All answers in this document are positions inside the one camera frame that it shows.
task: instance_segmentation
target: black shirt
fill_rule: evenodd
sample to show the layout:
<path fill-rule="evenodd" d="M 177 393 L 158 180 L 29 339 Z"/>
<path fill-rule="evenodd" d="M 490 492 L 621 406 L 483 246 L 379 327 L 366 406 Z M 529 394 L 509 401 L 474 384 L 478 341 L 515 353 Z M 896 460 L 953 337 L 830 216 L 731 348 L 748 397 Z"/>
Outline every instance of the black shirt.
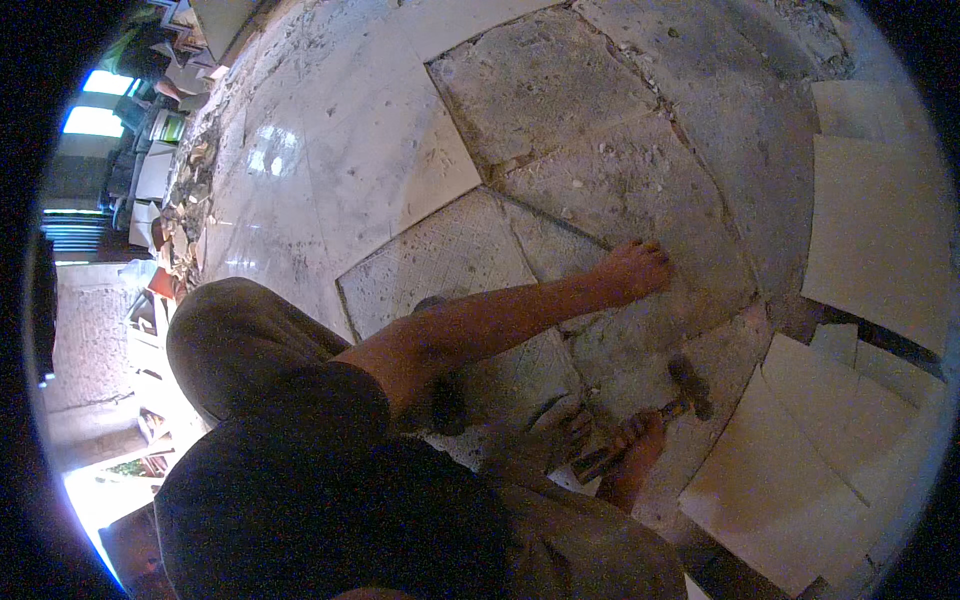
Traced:
<path fill-rule="evenodd" d="M 369 374 L 325 363 L 255 404 L 190 448 L 156 495 L 180 598 L 502 595 L 499 500 L 429 444 L 386 439 L 387 398 Z"/>

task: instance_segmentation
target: shiny floor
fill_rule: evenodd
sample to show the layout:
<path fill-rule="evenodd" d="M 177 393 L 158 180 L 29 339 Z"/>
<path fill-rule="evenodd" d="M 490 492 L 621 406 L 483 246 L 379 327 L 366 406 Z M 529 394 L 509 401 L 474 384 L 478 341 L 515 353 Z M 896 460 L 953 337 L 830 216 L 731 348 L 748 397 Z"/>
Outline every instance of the shiny floor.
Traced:
<path fill-rule="evenodd" d="M 544 18 L 573 23 L 569 46 L 524 29 L 521 17 L 557 5 L 565 13 Z M 836 77 L 818 70 L 827 67 L 817 57 L 842 49 L 835 37 L 791 46 L 777 27 L 761 31 L 744 13 L 715 16 L 661 0 L 281 2 L 187 134 L 199 124 L 219 128 L 203 280 L 248 277 L 358 342 L 423 296 L 588 268 L 623 223 L 582 190 L 612 196 L 619 181 L 643 179 L 643 190 L 621 195 L 662 193 L 696 205 L 645 215 L 652 233 L 675 236 L 689 274 L 680 291 L 564 324 L 508 366 L 510 386 L 526 402 L 526 412 L 511 413 L 514 424 L 558 396 L 558 406 L 583 399 L 616 420 L 669 401 L 666 361 L 687 354 L 708 374 L 719 415 L 671 428 L 651 475 L 656 491 L 645 493 L 634 517 L 677 544 L 710 546 L 678 511 L 677 495 L 774 331 L 809 341 L 817 323 L 799 294 L 818 132 L 808 73 Z M 516 43 L 516 57 L 497 55 L 493 36 L 477 38 L 504 24 L 500 39 Z M 559 54 L 522 62 L 523 48 L 555 42 Z M 575 60 L 594 71 L 599 60 L 610 65 L 588 73 L 595 83 L 577 88 L 577 98 L 551 96 L 545 81 L 562 78 Z M 531 64 L 548 76 L 518 75 Z M 865 78 L 902 78 L 890 64 L 887 52 L 857 67 Z M 614 81 L 638 87 L 629 97 L 607 93 Z M 523 90 L 542 89 L 529 114 L 511 112 Z M 607 115 L 615 111 L 633 115 L 633 129 L 618 129 Z M 646 158 L 651 168 L 642 173 L 611 162 L 629 145 L 619 140 L 638 135 L 659 143 L 640 148 L 637 160 L 646 152 L 669 159 Z M 561 141 L 552 145 L 551 136 Z M 658 163 L 662 173 L 653 172 Z M 577 169 L 585 174 L 571 175 Z M 687 202 L 694 197 L 710 203 Z M 477 218 L 482 227 L 464 233 L 465 221 Z M 417 266 L 404 262 L 401 246 L 422 258 Z M 502 273 L 467 275 L 484 265 Z M 371 291 L 379 303 L 364 300 Z M 545 374 L 563 385 L 542 385 Z M 519 389 L 524 382 L 538 387 Z M 435 442 L 470 454 L 451 440 Z"/>

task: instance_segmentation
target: brick wall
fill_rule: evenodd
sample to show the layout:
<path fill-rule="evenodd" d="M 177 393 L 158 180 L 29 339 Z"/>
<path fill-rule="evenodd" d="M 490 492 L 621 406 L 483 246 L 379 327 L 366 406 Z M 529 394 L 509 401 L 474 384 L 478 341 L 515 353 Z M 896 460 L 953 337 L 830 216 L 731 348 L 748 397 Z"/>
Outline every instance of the brick wall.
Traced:
<path fill-rule="evenodd" d="M 117 276 L 123 264 L 57 268 L 55 379 L 38 407 L 61 470 L 146 447 L 128 375 L 123 318 L 140 293 Z"/>
<path fill-rule="evenodd" d="M 44 390 L 48 413 L 97 404 L 132 389 L 123 317 L 140 290 L 124 285 L 122 264 L 57 268 L 54 373 Z"/>

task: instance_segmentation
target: hammer handle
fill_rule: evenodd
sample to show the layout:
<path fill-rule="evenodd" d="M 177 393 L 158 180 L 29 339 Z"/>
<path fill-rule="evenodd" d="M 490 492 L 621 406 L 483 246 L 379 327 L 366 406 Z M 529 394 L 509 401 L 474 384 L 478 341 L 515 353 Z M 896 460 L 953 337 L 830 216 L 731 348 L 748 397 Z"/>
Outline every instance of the hammer handle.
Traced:
<path fill-rule="evenodd" d="M 689 400 L 681 396 L 659 409 L 658 412 L 660 413 L 660 418 L 663 420 L 663 424 L 666 425 L 689 409 Z M 623 458 L 626 451 L 627 448 L 614 449 L 613 446 L 607 445 L 574 460 L 570 463 L 570 468 L 573 469 L 573 474 L 577 478 L 577 481 L 580 482 L 580 485 L 586 485 L 593 479 L 606 473 L 610 467 Z"/>

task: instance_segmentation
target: hammer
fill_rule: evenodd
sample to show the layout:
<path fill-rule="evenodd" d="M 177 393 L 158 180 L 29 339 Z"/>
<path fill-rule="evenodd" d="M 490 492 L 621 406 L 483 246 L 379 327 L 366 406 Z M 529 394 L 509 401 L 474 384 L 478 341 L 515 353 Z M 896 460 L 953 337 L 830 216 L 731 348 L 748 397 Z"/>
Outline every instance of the hammer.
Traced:
<path fill-rule="evenodd" d="M 713 417 L 713 404 L 708 398 L 710 387 L 704 379 L 697 376 L 690 360 L 682 354 L 676 354 L 667 364 L 667 370 L 673 382 L 680 387 L 680 392 L 677 394 L 677 399 L 659 410 L 663 425 L 690 410 L 691 406 L 698 420 L 709 420 Z M 570 467 L 577 481 L 585 485 L 606 473 L 623 458 L 626 451 L 627 448 L 616 449 L 612 445 L 607 445 L 574 460 Z"/>

